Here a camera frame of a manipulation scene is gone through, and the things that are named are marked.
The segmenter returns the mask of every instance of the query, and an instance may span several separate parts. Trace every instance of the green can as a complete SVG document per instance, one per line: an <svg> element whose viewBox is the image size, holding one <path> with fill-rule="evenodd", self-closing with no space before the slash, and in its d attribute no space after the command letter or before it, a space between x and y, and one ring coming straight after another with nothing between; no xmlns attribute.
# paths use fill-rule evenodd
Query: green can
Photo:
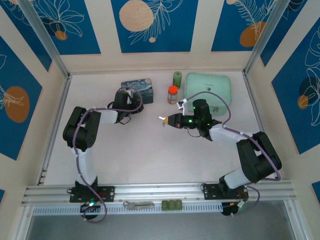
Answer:
<svg viewBox="0 0 320 240"><path fill-rule="evenodd" d="M179 89L181 87L181 79L182 79L182 73L180 71L175 71L173 74L172 85L177 86Z"/></svg>

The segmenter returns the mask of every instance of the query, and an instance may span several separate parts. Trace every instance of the spice jar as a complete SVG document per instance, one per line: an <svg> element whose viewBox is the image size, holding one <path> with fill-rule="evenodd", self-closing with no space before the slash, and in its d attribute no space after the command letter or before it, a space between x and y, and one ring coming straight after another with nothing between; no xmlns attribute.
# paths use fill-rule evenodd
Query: spice jar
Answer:
<svg viewBox="0 0 320 240"><path fill-rule="evenodd" d="M177 102L177 96L178 96L178 87L174 85L170 86L168 88L168 103L175 104Z"/></svg>

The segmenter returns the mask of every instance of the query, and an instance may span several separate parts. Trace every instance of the orange bottle cap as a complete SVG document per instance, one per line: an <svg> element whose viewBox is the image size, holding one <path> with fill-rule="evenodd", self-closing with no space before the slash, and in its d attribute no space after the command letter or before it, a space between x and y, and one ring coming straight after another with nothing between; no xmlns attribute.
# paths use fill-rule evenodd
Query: orange bottle cap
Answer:
<svg viewBox="0 0 320 240"><path fill-rule="evenodd" d="M172 85L168 89L168 93L171 95L176 95L178 93L178 87L175 85Z"/></svg>

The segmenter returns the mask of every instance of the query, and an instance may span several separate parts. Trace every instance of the enclosure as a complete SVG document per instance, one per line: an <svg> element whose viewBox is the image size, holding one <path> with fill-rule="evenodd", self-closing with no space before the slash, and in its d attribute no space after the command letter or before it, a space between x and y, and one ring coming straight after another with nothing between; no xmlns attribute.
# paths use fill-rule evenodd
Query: enclosure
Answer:
<svg viewBox="0 0 320 240"><path fill-rule="evenodd" d="M0 239L318 239L319 59L318 0L0 0ZM189 73L227 76L227 125L275 148L282 180L252 184L247 213L223 216L230 200L201 188L241 167L237 148L159 119L180 112L175 71L178 100ZM63 132L75 107L105 108L134 80L153 103L125 125L101 111L90 162L115 189L90 224L67 193L78 172Z"/></svg>

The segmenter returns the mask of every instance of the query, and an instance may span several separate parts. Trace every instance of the green block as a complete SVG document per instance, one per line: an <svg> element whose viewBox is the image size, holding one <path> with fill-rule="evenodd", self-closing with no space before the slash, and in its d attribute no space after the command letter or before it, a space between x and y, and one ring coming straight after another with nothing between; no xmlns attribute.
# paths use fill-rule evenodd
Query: green block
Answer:
<svg viewBox="0 0 320 240"><path fill-rule="evenodd" d="M161 210L162 211L169 211L169 201L163 200L161 202Z"/></svg>
<svg viewBox="0 0 320 240"><path fill-rule="evenodd" d="M182 210L182 201L175 200L175 210Z"/></svg>
<svg viewBox="0 0 320 240"><path fill-rule="evenodd" d="M176 210L176 201L175 200L169 200L169 210L170 211Z"/></svg>

